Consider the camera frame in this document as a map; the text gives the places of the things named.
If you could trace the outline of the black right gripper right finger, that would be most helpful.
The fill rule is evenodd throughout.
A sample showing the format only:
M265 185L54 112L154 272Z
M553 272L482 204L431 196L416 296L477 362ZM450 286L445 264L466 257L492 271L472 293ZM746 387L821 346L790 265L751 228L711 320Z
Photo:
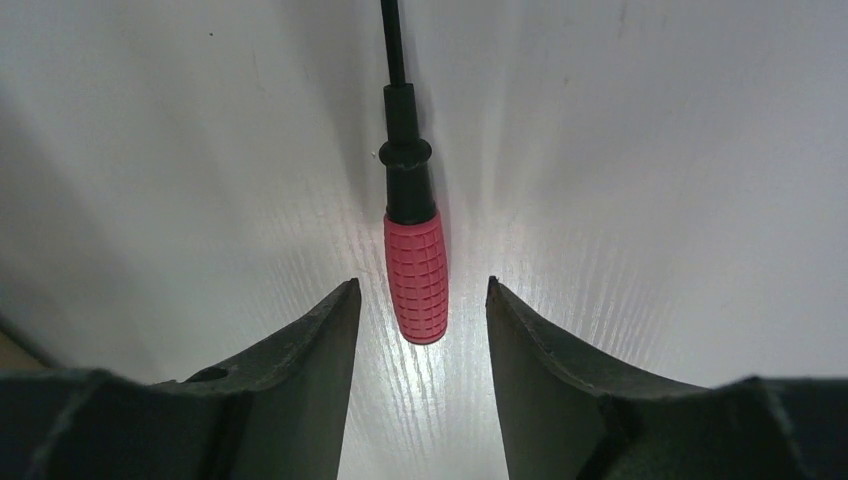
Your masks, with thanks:
M627 364L496 278L486 318L513 479L843 479L847 382L749 377L716 388Z

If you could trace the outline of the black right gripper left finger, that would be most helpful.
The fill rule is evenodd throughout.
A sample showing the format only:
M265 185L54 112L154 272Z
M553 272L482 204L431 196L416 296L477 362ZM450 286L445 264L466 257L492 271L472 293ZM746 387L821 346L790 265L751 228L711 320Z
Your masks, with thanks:
M3 371L5 479L333 479L361 309L357 280L182 382Z

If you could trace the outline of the red handled screwdriver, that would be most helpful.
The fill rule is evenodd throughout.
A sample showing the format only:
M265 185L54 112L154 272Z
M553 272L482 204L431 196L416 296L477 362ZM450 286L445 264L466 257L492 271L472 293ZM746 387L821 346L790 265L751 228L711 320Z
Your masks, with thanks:
M432 187L431 145L421 136L415 89L406 79L399 5L380 3L389 83L383 88L387 140L384 246L391 301L401 335L416 345L440 340L448 325L448 259Z

